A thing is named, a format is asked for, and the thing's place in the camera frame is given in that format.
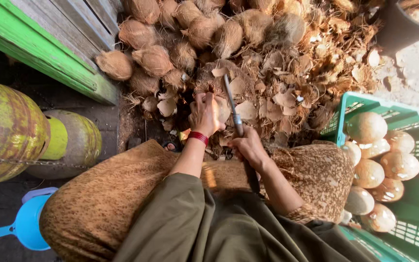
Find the brown hairy coconut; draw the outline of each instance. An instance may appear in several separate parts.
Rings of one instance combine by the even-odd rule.
[[[238,14],[247,9],[250,9],[247,0],[229,0],[229,7],[234,12],[234,14]]]
[[[271,16],[255,9],[243,11],[235,19],[243,28],[245,40],[253,46],[265,41],[267,29],[273,24]]]
[[[271,15],[277,0],[247,0],[247,2],[251,8],[258,9],[267,15]]]
[[[163,77],[174,68],[167,50],[159,45],[132,52],[132,59],[151,76]]]
[[[305,34],[306,23],[294,14],[284,14],[274,22],[267,34],[266,46],[293,47],[297,45]]]
[[[170,57],[177,68],[183,69],[189,74],[193,72],[197,56],[195,49],[188,41],[181,41],[174,45],[170,50]]]
[[[221,9],[226,0],[193,0],[196,6],[203,11],[203,13],[211,13],[215,9]]]
[[[154,24],[159,19],[159,5],[155,0],[124,0],[124,9],[135,19],[145,24]]]
[[[255,83],[253,79],[251,79],[247,74],[243,73],[235,63],[225,59],[218,59],[214,62],[206,63],[204,67],[197,70],[195,93],[206,93],[211,91],[215,94],[224,96],[224,79],[223,77],[215,77],[212,72],[213,69],[217,68],[226,68],[229,72],[228,75],[230,80],[240,77],[242,83],[241,86],[243,87],[242,94],[247,95],[249,98],[254,96]],[[240,101],[240,99],[237,98],[234,98],[234,100],[237,102]]]
[[[179,31],[177,22],[175,21],[172,13],[177,9],[178,3],[174,0],[164,0],[160,2],[159,7],[161,9],[161,14],[159,16],[159,22],[163,27],[167,27],[172,31]]]
[[[154,45],[156,39],[154,27],[144,25],[137,20],[123,22],[119,31],[119,40],[136,50]]]
[[[114,80],[125,81],[132,75],[132,60],[121,51],[102,52],[95,61]]]
[[[203,13],[192,1],[188,0],[180,3],[172,15],[177,18],[183,29],[187,29],[190,23],[195,18],[202,16]]]
[[[195,18],[190,27],[182,33],[189,37],[190,44],[196,49],[205,49],[210,45],[214,33],[218,29],[216,16],[210,18],[200,16]]]
[[[243,30],[238,22],[227,21],[215,34],[214,51],[218,58],[229,58],[242,46]]]
[[[135,68],[129,84],[130,92],[139,96],[156,95],[159,91],[159,78],[149,76],[143,68]]]

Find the red bangle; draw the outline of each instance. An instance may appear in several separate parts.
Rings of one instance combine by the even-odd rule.
[[[208,137],[204,134],[201,134],[200,132],[192,131],[190,132],[188,138],[201,140],[203,143],[205,143],[205,146],[208,145]]]

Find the person's right hand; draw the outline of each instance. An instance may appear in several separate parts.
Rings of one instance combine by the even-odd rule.
[[[262,163],[270,160],[261,144],[260,137],[253,127],[243,126],[243,138],[237,138],[229,141],[227,146],[237,150],[236,156],[242,161],[247,159],[256,171],[261,169]]]

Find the wooden plank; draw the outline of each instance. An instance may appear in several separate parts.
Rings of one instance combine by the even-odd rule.
[[[115,36],[108,33],[83,0],[51,0],[51,2],[100,50],[114,49]]]
[[[0,0],[0,50],[96,101],[118,104],[117,87],[10,0]]]
[[[94,58],[100,54],[101,49],[92,44],[50,0],[12,0],[11,2],[88,65],[99,70]]]
[[[116,36],[119,33],[117,26],[117,11],[108,0],[85,0],[95,14],[108,29],[109,33]]]

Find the sleeve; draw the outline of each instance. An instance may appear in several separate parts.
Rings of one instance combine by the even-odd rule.
[[[166,177],[148,195],[113,261],[187,261],[204,206],[199,178]]]

